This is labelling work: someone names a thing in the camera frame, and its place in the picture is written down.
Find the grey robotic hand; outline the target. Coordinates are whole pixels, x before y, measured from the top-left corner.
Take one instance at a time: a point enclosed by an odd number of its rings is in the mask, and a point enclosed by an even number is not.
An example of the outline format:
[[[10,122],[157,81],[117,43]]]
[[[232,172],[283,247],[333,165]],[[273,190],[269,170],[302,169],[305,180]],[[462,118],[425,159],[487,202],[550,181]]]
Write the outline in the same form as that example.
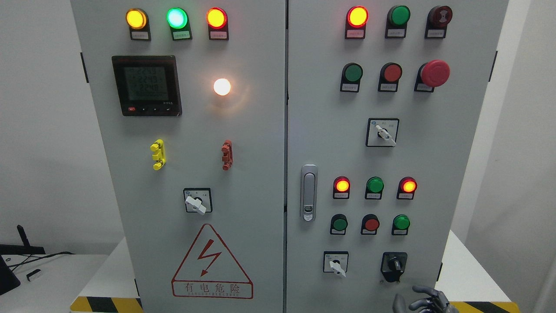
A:
[[[419,311],[420,313],[458,313],[459,310],[452,305],[446,295],[439,290],[427,286],[413,285],[412,290],[416,293],[428,295],[426,298],[414,301],[406,305],[405,299],[401,294],[396,294],[393,304],[393,313],[406,313],[407,309]]]

